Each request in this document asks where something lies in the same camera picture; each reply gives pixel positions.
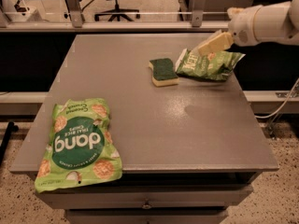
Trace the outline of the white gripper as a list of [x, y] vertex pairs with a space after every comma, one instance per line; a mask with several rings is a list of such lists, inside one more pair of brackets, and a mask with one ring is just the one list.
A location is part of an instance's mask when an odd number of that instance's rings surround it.
[[212, 52], [229, 49], [234, 42], [240, 47], [256, 46], [259, 40], [254, 32], [254, 22], [257, 12], [262, 6], [230, 7], [227, 15], [230, 19], [228, 32], [217, 31], [204, 42], [200, 43], [197, 50], [201, 56]]

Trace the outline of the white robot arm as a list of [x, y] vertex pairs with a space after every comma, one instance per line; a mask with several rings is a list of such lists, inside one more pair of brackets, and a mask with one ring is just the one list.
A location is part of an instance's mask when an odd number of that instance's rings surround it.
[[282, 45], [299, 44], [299, 0], [269, 6], [230, 7], [228, 31], [219, 30], [200, 43], [195, 53], [201, 56], [239, 47], [256, 46], [263, 42]]

